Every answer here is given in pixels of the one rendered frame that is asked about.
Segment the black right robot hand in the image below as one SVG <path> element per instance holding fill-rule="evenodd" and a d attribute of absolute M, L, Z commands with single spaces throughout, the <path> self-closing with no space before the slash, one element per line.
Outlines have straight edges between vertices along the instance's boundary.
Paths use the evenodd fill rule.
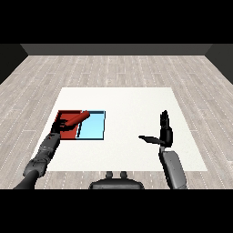
<path fill-rule="evenodd" d="M 161 147 L 171 147 L 173 144 L 173 131 L 169 125 L 169 116 L 167 111 L 165 110 L 160 114 L 159 138 L 146 136 L 139 136 L 139 138 L 145 140 L 147 143 L 158 144 Z"/>

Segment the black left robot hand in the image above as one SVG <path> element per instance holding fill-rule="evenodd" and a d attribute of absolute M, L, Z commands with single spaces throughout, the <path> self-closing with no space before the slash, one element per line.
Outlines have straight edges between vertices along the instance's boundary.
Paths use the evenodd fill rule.
<path fill-rule="evenodd" d="M 61 131 L 70 131 L 73 130 L 76 125 L 67 126 L 65 119 L 57 119 L 51 127 L 50 133 L 57 133 L 59 134 Z"/>

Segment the red can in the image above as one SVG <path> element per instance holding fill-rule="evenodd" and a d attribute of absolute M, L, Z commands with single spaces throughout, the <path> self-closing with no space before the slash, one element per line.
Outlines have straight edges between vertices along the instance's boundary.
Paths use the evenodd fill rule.
<path fill-rule="evenodd" d="M 73 125 L 78 125 L 79 123 L 83 122 L 84 120 L 86 120 L 89 117 L 90 117 L 90 113 L 88 111 L 84 111 L 84 112 L 74 116 L 73 118 L 67 120 L 66 125 L 68 127 L 73 126 Z"/>

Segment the light blue shallow open box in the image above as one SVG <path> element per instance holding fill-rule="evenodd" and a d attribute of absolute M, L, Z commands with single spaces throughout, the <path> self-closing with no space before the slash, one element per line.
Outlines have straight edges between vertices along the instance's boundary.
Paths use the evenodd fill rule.
<path fill-rule="evenodd" d="M 95 110 L 89 112 L 90 117 L 79 124 L 76 131 L 77 140 L 103 140 L 105 134 L 106 112 Z"/>

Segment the dark grey robot body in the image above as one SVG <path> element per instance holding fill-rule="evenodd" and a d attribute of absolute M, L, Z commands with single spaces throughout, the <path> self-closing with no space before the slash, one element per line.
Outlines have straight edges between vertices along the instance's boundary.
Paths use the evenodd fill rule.
<path fill-rule="evenodd" d="M 92 182 L 89 189 L 144 189 L 141 182 L 129 179 L 126 171 L 120 172 L 120 178 L 113 178 L 113 172 L 107 171 L 106 177 Z"/>

